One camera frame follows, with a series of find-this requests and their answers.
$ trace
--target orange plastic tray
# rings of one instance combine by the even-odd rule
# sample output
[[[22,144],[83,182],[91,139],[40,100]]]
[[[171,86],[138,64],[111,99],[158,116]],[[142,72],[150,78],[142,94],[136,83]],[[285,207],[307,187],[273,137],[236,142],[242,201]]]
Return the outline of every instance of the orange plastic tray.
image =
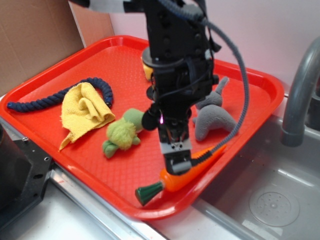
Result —
[[[284,91],[280,82],[265,73],[248,69],[250,104],[246,119],[225,153],[205,173],[183,189],[159,193],[146,206],[135,197],[135,189],[159,180],[164,168],[158,131],[139,133],[141,144],[128,151],[118,150],[111,159],[102,152],[106,140],[105,127],[95,129],[69,144],[61,152],[60,143],[68,130],[62,128],[61,104],[40,111],[19,113],[7,109],[8,102],[29,102],[45,98],[82,79],[98,77],[108,82],[114,93],[112,112],[119,119],[129,108],[145,111],[151,101],[146,97],[150,83],[146,80],[141,55],[146,40],[115,36],[103,39],[75,53],[53,67],[11,90],[0,103],[0,115],[22,134],[47,151],[57,164],[90,187],[124,214],[142,219],[160,219],[188,207],[228,164],[281,103]],[[215,61],[214,72],[228,76],[230,83],[223,90],[223,105],[237,121],[243,109],[244,91],[238,66]],[[202,142],[194,139],[194,125],[189,124],[192,152],[214,146],[228,133],[215,130]]]

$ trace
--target white wall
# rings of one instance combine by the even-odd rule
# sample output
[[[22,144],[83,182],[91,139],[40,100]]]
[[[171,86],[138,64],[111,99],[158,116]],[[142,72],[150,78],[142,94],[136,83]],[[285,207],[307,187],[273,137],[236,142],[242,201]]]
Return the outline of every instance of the white wall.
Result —
[[[320,36],[320,0],[207,0],[207,7],[209,20],[238,46],[246,67],[279,78],[288,92],[304,52]],[[143,14],[110,17],[116,35],[148,38]],[[215,58],[235,63],[215,39],[223,46]]]

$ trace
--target orange carrot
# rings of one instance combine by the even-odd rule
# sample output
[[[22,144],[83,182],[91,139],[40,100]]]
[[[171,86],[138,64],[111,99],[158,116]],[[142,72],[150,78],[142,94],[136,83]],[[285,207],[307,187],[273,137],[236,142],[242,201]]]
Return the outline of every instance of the orange carrot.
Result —
[[[224,151],[225,148],[226,148],[226,145],[223,145],[217,151],[215,151],[207,160],[198,164],[197,166],[192,167],[185,174],[171,175],[167,172],[165,168],[162,169],[160,172],[160,181],[162,181],[162,184],[164,185],[165,190],[169,192],[176,192],[182,189],[185,185],[187,185],[193,179],[199,176],[199,174],[202,173],[210,164],[212,164],[212,162],[214,162],[217,159],[217,157],[221,155],[221,153]],[[196,152],[192,154],[191,157],[193,159],[196,159],[211,149],[212,147]]]
[[[182,175],[171,175],[164,168],[160,172],[160,181],[149,185],[139,187],[135,190],[135,196],[139,202],[144,206],[147,204],[154,196],[160,193],[162,190],[167,190],[169,192],[176,192],[194,180],[199,176],[210,164],[212,164],[225,150],[226,145],[223,145],[218,150],[216,150],[208,159],[199,163],[198,165],[192,167],[188,172]],[[204,149],[202,151],[193,153],[191,157],[197,159],[206,152],[210,151],[212,147]]]

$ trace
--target plush toy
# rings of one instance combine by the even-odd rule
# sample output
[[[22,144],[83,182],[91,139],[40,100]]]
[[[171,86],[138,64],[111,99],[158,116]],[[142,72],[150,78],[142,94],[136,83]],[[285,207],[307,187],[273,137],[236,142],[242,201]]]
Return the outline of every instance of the plush toy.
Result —
[[[137,133],[142,131],[144,113],[135,108],[127,110],[121,119],[111,123],[106,131],[108,138],[102,145],[107,158],[111,158],[118,149],[128,150],[132,145],[140,144]]]
[[[237,124],[233,117],[222,106],[222,90],[228,84],[229,78],[221,79],[215,91],[204,100],[195,104],[198,116],[193,118],[195,124],[195,139],[202,141],[210,130],[224,129],[231,132]]]

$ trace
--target gray faucet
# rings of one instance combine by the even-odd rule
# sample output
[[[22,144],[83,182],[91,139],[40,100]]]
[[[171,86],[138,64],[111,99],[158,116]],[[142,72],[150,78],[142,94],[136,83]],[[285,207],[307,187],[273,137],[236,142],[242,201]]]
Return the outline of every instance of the gray faucet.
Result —
[[[305,125],[320,131],[320,37],[305,52],[285,107],[281,142],[289,147],[302,144]]]

